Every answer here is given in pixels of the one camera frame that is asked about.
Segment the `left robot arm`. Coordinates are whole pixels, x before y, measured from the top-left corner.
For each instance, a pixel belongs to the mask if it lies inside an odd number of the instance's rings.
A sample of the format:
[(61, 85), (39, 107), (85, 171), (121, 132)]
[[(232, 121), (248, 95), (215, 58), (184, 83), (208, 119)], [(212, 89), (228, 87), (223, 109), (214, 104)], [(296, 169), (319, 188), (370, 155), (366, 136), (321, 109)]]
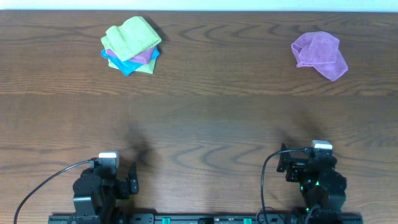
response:
[(75, 214), (68, 223), (129, 223), (129, 215), (116, 206), (116, 201), (139, 192), (136, 163), (132, 163), (125, 179), (117, 178), (115, 158), (96, 158), (90, 164), (73, 184)]

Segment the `purple microfiber cloth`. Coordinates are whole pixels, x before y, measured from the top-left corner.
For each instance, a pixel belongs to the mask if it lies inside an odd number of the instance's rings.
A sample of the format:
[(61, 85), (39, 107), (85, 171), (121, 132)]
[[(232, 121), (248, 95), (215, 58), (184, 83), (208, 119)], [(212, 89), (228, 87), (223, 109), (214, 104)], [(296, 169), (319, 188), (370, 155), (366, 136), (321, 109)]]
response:
[(318, 31), (302, 34), (290, 48), (297, 62), (296, 67), (313, 67), (325, 78), (336, 81), (348, 71), (339, 45), (339, 39)]

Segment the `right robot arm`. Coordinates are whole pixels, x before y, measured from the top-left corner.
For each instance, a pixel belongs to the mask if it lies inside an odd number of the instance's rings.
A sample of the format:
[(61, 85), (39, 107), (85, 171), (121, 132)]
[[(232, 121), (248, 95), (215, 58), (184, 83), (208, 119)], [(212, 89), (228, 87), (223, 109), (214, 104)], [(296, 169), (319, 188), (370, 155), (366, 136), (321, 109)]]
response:
[(281, 145), (277, 172), (288, 182), (297, 182), (307, 210), (297, 223), (342, 223), (347, 179), (335, 170), (337, 158), (328, 141), (313, 140), (310, 147), (287, 149)]

